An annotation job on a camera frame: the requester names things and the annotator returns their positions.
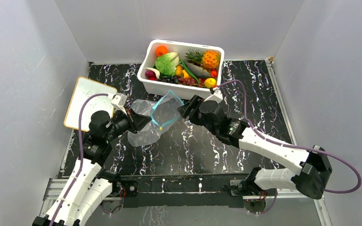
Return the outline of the clear zip top bag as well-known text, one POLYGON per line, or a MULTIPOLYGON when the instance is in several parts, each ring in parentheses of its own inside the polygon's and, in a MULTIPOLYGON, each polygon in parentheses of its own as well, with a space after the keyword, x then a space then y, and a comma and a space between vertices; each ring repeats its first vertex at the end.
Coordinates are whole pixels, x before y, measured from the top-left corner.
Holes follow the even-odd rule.
POLYGON ((151 121, 139 132, 128 133, 128 141, 134 146, 151 145, 157 142, 162 134, 181 118, 177 108, 184 102, 171 90, 158 101, 135 100, 131 108, 138 114, 148 116, 151 121))

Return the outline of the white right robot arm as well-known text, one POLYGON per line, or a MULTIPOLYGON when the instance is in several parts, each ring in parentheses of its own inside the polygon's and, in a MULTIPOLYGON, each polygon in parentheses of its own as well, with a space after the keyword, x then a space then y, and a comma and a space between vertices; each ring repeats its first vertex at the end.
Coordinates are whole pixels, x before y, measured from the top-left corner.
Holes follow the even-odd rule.
POLYGON ((255 132, 247 121, 229 117, 216 101, 205 101, 197 95, 177 110, 182 118, 205 127, 224 144, 258 153, 283 166, 272 170, 253 168, 247 179, 229 185, 232 195, 260 195, 269 189, 289 189, 315 200, 323 196, 332 167, 322 148, 307 151, 271 141, 271 136, 255 132))

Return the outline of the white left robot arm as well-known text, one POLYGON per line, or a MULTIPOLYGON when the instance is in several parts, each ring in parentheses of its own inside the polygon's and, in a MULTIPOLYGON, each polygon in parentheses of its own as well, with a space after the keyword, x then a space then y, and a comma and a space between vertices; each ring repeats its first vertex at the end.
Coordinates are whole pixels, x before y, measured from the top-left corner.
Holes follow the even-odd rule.
POLYGON ((43 217, 36 217, 34 226, 83 226, 108 195, 122 190, 119 175, 104 170, 112 148, 111 141, 125 132, 141 131, 151 118, 126 109, 110 117, 106 111, 92 114, 89 131, 80 136, 81 154, 74 170, 56 201, 43 217))

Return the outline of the toy pineapple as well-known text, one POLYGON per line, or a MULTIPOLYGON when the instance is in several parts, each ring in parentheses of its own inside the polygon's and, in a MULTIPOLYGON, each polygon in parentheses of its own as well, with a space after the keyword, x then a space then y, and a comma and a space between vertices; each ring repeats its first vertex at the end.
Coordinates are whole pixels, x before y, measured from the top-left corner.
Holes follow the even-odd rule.
POLYGON ((186 53, 186 59, 204 67, 205 69, 214 70, 220 66, 221 55, 214 50, 201 52, 189 49, 186 53))

